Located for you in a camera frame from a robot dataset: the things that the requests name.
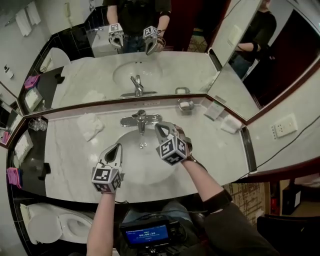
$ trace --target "person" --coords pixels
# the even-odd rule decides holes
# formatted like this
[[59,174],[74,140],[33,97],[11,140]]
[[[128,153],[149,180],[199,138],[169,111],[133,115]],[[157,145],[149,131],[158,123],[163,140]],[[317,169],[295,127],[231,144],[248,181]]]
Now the person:
[[[183,133],[181,128],[178,129],[179,133]],[[194,227],[186,209],[175,201],[170,202],[164,210],[171,212],[161,215],[170,215],[171,218],[183,222],[188,234],[187,241],[183,243],[184,245],[188,243],[188,247],[181,251],[179,255],[279,256],[280,254],[258,233],[232,202],[228,192],[215,181],[200,163],[194,160],[189,152],[187,152],[187,156],[182,165],[190,175],[203,206],[209,213],[204,220],[204,229],[209,244],[201,244],[193,231]],[[87,256],[112,255],[114,211],[115,194],[103,193],[88,235]],[[136,220],[138,216],[145,214],[129,211],[123,222],[131,222]],[[120,238],[115,244],[121,256],[136,255],[134,250],[128,248],[123,238]]]
[[270,2],[271,0],[262,0],[250,26],[229,61],[240,79],[246,75],[261,52],[267,49],[268,42],[277,28],[276,18],[268,8]]
[[[109,24],[120,23],[123,29],[123,53],[144,52],[144,29],[154,26],[163,37],[170,21],[171,0],[104,0],[103,5],[108,6]],[[156,51],[163,48],[158,43]]]

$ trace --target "white towel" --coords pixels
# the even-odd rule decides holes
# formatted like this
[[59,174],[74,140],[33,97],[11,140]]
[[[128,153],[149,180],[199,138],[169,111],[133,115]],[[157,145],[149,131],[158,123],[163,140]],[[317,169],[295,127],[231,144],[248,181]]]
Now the white towel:
[[35,2],[29,3],[26,11],[29,15],[31,25],[38,25],[41,22]]
[[100,102],[104,101],[106,96],[96,90],[90,90],[82,99],[82,103]]
[[80,132],[88,142],[104,129],[104,124],[94,113],[84,114],[77,119]]
[[22,9],[20,10],[16,16],[15,16],[15,21],[18,24],[18,27],[21,31],[21,34],[25,37],[28,36],[31,32],[31,26],[29,24],[28,18],[27,18],[27,14],[26,14],[26,10]]

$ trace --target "glass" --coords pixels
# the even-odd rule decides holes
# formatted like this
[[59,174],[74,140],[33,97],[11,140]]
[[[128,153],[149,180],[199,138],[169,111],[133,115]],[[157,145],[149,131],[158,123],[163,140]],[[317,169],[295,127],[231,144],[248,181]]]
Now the glass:
[[38,118],[38,122],[40,124],[40,130],[45,131],[48,127],[48,124],[46,121],[42,120],[41,117]]
[[29,121],[29,128],[37,132],[40,130],[40,123],[35,119],[31,119]]

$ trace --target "light switch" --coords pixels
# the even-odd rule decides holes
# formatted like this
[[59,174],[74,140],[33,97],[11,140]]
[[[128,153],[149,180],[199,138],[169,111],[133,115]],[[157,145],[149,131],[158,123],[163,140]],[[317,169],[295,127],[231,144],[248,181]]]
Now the light switch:
[[228,36],[228,43],[233,46],[236,46],[240,40],[241,35],[242,35],[242,29],[237,25],[234,25]]

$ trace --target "pink cloth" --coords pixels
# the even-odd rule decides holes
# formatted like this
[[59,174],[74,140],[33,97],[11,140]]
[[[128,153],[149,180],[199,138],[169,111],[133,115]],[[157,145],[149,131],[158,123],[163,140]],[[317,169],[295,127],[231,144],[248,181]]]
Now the pink cloth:
[[9,132],[8,132],[8,131],[5,131],[5,132],[3,133],[1,142],[2,142],[3,144],[7,144],[7,141],[9,140],[9,138],[10,138]]
[[24,88],[30,89],[36,86],[38,80],[39,80],[40,75],[35,75],[35,76],[29,76],[27,80],[24,82]]
[[17,168],[10,167],[6,169],[6,173],[8,174],[9,183],[16,185],[19,189],[21,189],[19,170]]

